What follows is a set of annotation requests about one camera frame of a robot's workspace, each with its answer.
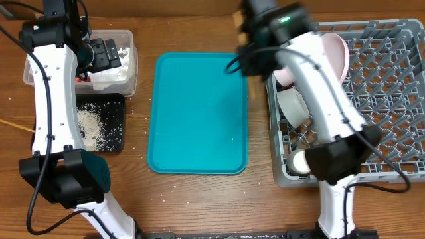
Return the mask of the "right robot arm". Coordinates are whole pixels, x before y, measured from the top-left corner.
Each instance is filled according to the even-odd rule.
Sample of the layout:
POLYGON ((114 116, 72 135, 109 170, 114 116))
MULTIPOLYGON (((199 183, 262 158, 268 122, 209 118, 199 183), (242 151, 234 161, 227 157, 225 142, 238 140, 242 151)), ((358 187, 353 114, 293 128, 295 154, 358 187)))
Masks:
POLYGON ((335 77, 322 39, 300 3, 281 7, 275 1, 243 0, 237 56, 226 73, 265 76, 286 67, 312 112, 319 145, 303 159, 319 181, 321 214, 305 238, 376 238, 353 222, 353 196, 361 165, 378 154, 382 131, 367 125, 335 77))

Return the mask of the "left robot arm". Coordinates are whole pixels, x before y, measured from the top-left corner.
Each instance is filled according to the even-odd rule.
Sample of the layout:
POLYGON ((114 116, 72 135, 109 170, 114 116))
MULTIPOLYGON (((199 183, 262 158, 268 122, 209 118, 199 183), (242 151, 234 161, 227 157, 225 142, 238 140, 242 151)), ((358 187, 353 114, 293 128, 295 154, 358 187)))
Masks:
POLYGON ((118 67, 112 40, 91 39, 82 1, 45 1, 14 43, 27 53, 35 90, 32 155, 19 172, 33 196, 82 215, 103 238, 143 238, 114 198, 106 160, 86 150, 78 125, 75 82, 118 67))

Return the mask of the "grey bowl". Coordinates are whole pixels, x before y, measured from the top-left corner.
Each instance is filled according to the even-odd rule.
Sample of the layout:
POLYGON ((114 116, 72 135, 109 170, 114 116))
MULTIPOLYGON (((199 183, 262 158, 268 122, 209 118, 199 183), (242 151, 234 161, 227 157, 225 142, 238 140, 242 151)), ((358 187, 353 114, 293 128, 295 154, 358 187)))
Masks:
POLYGON ((277 93, 279 107, 288 123, 297 128, 309 119, 309 110, 302 95, 295 89, 277 93))

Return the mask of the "small white cup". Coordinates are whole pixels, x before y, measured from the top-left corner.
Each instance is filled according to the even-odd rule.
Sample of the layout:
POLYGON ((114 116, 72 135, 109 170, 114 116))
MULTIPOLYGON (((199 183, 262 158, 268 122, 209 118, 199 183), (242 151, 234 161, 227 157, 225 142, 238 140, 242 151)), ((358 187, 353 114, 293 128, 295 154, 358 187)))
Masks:
POLYGON ((287 168, 294 175, 308 175, 311 172, 305 157, 304 149, 296 149, 292 151, 287 159, 287 168))

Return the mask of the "large white plate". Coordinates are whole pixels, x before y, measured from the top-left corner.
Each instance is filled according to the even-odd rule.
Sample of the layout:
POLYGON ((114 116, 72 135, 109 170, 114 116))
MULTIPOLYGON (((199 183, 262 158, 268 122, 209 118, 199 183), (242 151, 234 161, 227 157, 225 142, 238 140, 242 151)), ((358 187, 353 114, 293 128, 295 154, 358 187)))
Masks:
POLYGON ((349 70, 349 49, 346 42, 336 33, 321 36, 326 56, 331 67, 342 84, 349 70))

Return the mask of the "white tissue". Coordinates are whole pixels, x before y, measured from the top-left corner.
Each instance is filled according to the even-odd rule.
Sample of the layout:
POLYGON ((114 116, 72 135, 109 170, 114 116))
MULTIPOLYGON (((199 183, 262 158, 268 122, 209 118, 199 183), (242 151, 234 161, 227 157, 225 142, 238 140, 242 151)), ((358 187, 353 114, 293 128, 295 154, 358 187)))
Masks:
POLYGON ((92 82, 94 90, 100 91, 111 86, 112 84, 122 83, 128 78, 129 69, 129 54, 130 47, 119 48, 118 56, 120 58, 121 66, 111 68, 98 73, 89 73, 88 76, 92 82))

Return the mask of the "pink bowl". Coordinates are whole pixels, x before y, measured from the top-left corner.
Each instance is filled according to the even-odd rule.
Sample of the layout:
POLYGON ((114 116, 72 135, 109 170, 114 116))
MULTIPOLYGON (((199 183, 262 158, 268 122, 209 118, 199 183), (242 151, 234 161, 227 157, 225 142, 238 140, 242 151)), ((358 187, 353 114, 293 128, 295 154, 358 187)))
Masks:
POLYGON ((294 75, 288 67, 273 71, 277 83, 283 87, 289 86, 294 82, 294 75))

